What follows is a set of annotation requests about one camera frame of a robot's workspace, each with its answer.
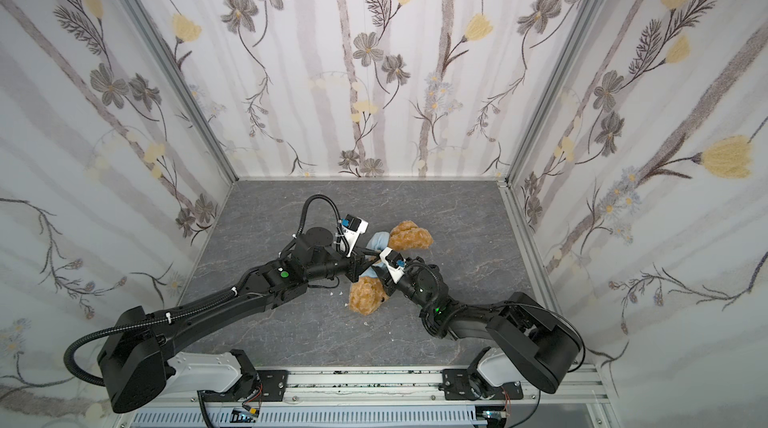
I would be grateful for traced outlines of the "brown teddy bear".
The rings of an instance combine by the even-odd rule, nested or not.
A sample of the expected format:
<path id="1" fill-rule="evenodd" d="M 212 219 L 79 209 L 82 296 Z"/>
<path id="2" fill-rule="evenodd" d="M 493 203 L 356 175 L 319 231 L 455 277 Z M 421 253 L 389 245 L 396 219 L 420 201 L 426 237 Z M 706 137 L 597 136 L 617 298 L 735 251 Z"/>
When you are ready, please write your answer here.
<path id="1" fill-rule="evenodd" d="M 434 243 L 430 232 L 413 221 L 403 221 L 389 233 L 388 247 L 401 254 L 409 250 L 428 249 Z M 377 279 L 360 277 L 357 282 L 351 284 L 348 307 L 361 315 L 370 315 L 388 299 L 389 295 L 385 292 L 379 277 Z"/>

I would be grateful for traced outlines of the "light blue teddy hoodie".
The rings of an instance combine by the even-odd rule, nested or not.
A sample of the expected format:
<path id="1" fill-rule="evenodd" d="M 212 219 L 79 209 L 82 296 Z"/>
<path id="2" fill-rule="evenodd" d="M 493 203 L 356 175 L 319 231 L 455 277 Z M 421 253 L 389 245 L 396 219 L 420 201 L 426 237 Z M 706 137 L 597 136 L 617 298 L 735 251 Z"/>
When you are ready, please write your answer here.
<path id="1" fill-rule="evenodd" d="M 366 248 L 374 251 L 382 251 L 388 247 L 389 239 L 390 239 L 389 232 L 387 231 L 376 232 L 368 241 Z M 377 263 L 375 263 L 374 265 L 369 267 L 366 271 L 364 271 L 360 275 L 360 277 L 377 279 L 379 277 L 379 273 L 384 273 L 386 271 L 387 271 L 387 265 L 381 260 L 379 260 Z"/>

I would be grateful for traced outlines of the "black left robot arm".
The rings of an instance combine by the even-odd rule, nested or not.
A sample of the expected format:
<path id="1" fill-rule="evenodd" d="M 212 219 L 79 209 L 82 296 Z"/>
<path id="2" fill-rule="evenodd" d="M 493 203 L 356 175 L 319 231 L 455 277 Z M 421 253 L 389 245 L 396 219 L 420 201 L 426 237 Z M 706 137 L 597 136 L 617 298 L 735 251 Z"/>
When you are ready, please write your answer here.
<path id="1" fill-rule="evenodd" d="M 262 395 L 261 377 L 244 351 L 193 360 L 186 349 L 241 319 L 275 309 L 303 294 L 312 281 L 339 275 L 350 281 L 379 260 L 356 247 L 347 229 L 311 228 L 296 235 L 280 256 L 247 270 L 230 288 L 165 311 L 124 312 L 109 329 L 97 363 L 111 408 L 137 410 L 173 390 L 203 391 L 216 401 Z"/>

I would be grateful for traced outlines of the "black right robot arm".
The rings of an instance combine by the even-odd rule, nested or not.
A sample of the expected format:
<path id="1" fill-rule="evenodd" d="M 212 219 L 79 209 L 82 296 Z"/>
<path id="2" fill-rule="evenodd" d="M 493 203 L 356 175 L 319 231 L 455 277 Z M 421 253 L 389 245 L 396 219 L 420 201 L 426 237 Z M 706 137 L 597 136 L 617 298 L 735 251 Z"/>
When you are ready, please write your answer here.
<path id="1" fill-rule="evenodd" d="M 555 393 L 584 353 L 576 329 L 523 292 L 501 302 L 469 304 L 453 298 L 439 267 L 420 258 L 392 266 L 381 262 L 374 270 L 387 294 L 398 291 L 420 307 L 422 326 L 430 336 L 491 340 L 522 378 L 544 393 Z"/>

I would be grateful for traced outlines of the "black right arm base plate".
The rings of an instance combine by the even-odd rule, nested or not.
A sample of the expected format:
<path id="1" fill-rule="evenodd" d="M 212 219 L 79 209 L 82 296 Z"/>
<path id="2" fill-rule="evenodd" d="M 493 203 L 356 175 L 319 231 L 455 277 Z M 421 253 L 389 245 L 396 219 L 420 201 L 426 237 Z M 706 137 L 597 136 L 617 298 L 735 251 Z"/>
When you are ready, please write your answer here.
<path id="1" fill-rule="evenodd" d="M 446 401 L 517 401 L 524 397 L 518 382 L 495 387 L 468 368 L 446 368 L 441 376 L 439 389 Z"/>

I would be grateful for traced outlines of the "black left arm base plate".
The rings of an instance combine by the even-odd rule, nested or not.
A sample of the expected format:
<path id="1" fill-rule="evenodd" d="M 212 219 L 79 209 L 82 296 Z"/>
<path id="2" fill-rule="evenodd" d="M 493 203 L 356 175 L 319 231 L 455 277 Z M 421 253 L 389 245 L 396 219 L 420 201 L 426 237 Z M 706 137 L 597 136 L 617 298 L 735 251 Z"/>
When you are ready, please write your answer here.
<path id="1" fill-rule="evenodd" d="M 223 393 L 205 391 L 205 402 L 282 402 L 288 385 L 288 370 L 257 370 L 243 375 Z"/>

